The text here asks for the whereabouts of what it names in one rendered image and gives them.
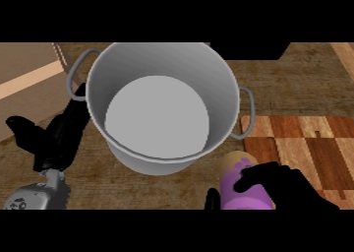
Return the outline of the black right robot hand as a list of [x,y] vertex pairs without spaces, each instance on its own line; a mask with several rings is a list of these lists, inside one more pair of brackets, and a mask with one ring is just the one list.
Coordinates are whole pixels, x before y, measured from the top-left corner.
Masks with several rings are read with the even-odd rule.
[[[337,210],[337,206],[317,194],[301,171],[274,161],[255,164],[240,170],[240,179],[233,184],[233,191],[241,193],[253,185],[261,185],[270,196],[271,210]],[[219,189],[210,188],[208,190],[206,210],[221,210]]]

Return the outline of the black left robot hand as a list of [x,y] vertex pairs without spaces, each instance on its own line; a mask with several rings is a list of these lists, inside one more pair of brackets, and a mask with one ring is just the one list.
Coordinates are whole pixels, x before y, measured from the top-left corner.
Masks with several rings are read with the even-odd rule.
[[47,169],[63,171],[70,166],[88,121],[86,102],[73,99],[45,128],[19,115],[5,119],[16,145],[35,156],[33,171],[41,172]]

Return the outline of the purple can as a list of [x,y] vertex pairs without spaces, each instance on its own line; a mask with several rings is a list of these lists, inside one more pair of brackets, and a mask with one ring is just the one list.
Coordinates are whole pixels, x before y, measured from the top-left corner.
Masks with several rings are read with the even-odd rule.
[[240,179],[240,170],[258,163],[255,157],[233,151],[221,159],[221,209],[271,210],[272,203],[261,185],[253,185],[244,192],[233,191],[233,184]]

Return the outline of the checkered wooden cutting board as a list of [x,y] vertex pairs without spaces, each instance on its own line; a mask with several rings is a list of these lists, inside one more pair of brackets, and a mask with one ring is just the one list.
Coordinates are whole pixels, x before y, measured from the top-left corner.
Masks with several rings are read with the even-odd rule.
[[354,210],[354,120],[348,116],[256,116],[243,150],[298,168],[318,195]]

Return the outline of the grey metal pot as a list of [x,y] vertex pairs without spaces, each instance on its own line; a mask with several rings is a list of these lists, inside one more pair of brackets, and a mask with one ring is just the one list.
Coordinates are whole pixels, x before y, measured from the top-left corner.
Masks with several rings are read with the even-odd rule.
[[115,42],[88,72],[85,95],[95,128],[119,162],[146,175],[182,170],[231,137],[239,113],[236,83],[218,53],[202,42]]

